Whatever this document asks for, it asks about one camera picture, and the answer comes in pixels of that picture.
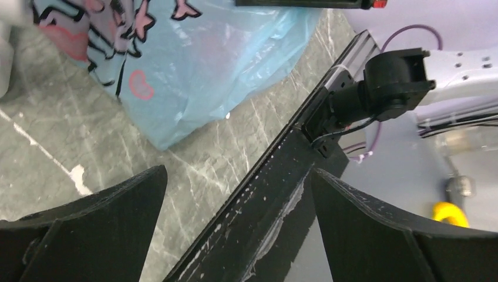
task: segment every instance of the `concrete floor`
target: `concrete floor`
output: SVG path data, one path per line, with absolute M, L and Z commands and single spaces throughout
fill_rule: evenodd
M 159 152 L 85 70 L 37 31 L 14 30 L 11 90 L 0 100 L 0 219 L 164 164 L 169 184 L 141 279 L 162 281 L 353 35 L 340 12 L 324 12 L 287 79 Z

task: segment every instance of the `yellow handle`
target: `yellow handle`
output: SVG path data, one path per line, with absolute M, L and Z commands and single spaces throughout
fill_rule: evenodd
M 469 227 L 469 222 L 463 211 L 454 204 L 447 202 L 440 202 L 434 205 L 434 215 L 432 219 L 437 221 L 447 220 L 450 224 Z

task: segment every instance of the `light blue plastic bag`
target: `light blue plastic bag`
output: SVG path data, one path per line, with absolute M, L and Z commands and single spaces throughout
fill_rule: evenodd
M 321 13 L 232 0 L 33 0 L 32 9 L 160 150 L 287 76 Z

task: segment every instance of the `black wire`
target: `black wire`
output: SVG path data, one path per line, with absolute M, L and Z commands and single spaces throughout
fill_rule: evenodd
M 451 129 L 453 127 L 458 127 L 458 126 L 462 126 L 462 125 L 472 125 L 472 126 L 484 126 L 484 127 L 498 127 L 498 125 L 487 125 L 487 124 L 472 124 L 472 123 L 465 123 L 465 124 L 460 124 L 460 125 L 454 125 L 454 126 L 448 126 L 447 128 L 448 129 Z M 431 132 L 427 132 L 427 133 L 424 133 L 424 135 L 421 136 L 422 139 L 426 139 L 426 138 L 429 138 L 429 137 L 432 137 L 432 136 L 436 136 L 436 135 L 439 135 L 439 134 L 442 134 L 442 133 L 445 133 L 445 132 L 448 132 L 450 130 L 445 130 L 445 131 L 440 131 L 440 132 L 436 132 L 434 134 L 428 134 L 428 133 L 431 133 Z
M 359 148 L 356 148 L 356 149 L 354 149 L 354 150 L 351 150 L 351 151 L 347 152 L 346 154 L 351 154 L 351 153 L 354 153 L 354 152 L 356 152 L 356 151 L 358 151 L 358 150 L 362 150 L 362 149 L 366 149 L 366 147 L 359 147 Z
M 473 122 L 452 123 L 450 125 L 447 125 L 445 127 L 440 128 L 440 129 L 431 128 L 429 131 L 424 132 L 423 134 L 421 134 L 421 136 L 426 136 L 427 134 L 430 134 L 430 133 L 435 132 L 435 131 L 450 129 L 450 128 L 459 127 L 459 126 L 463 126 L 463 125 L 483 125 L 485 123 L 497 122 L 497 121 L 498 121 L 498 117 L 494 118 L 494 119 L 475 120 Z
M 322 136 L 319 136 L 317 137 L 315 140 L 313 140 L 313 142 L 311 142 L 311 147 L 313 149 L 316 149 L 316 146 L 317 144 L 325 137 L 338 137 L 338 136 L 343 136 L 343 135 L 346 135 L 346 134 L 350 134 L 350 133 L 353 133 L 353 132 L 356 132 L 358 130 L 361 130 L 369 125 L 371 125 L 374 121 L 376 120 L 376 116 L 371 116 L 366 122 L 358 125 L 358 126 L 355 126 L 353 128 L 350 128 L 350 129 L 344 129 L 344 130 L 341 130 L 341 131 L 336 131 L 336 132 L 332 132 L 332 133 L 327 133 L 327 134 L 324 134 Z
M 483 125 L 476 125 L 476 126 L 484 126 L 484 127 L 498 127 L 498 125 L 487 125 L 487 124 L 483 124 Z
M 455 123 L 460 123 L 460 122 L 471 122 L 471 121 L 476 121 L 478 119 L 485 119 L 485 118 L 490 118 L 492 116 L 496 116 L 498 113 L 488 113 L 485 115 L 477 115 L 477 116 L 469 116 L 469 117 L 464 117 L 461 119 L 456 119 L 454 122 L 445 122 L 445 123 L 440 123 L 438 125 L 433 125 L 433 126 L 421 126 L 418 125 L 418 128 L 420 129 L 431 129 L 431 130 L 438 130 L 438 129 L 444 129 L 447 126 L 454 125 Z

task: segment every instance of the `black device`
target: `black device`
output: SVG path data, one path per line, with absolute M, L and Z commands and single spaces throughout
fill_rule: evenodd
M 388 0 L 235 0 L 236 6 L 285 6 L 333 9 L 384 8 Z
M 356 36 L 337 64 L 370 45 L 374 52 L 368 33 Z M 283 282 L 315 219 L 334 282 L 497 281 L 498 233 L 417 216 L 339 179 L 344 127 L 418 105 L 435 87 L 428 55 L 411 49 L 356 61 L 366 63 L 357 82 L 333 66 L 163 282 Z
M 166 191 L 164 166 L 54 209 L 0 220 L 1 282 L 138 282 Z
M 319 91 L 328 95 L 302 125 L 312 147 L 327 157 L 323 149 L 326 139 L 334 142 L 334 138 L 363 129 L 376 120 L 384 122 L 414 110 L 436 87 L 434 80 L 427 79 L 423 64 L 429 55 L 420 48 L 385 52 L 366 63 L 364 80 L 333 91 L 322 87 Z M 364 119 L 368 120 L 362 125 L 346 129 Z

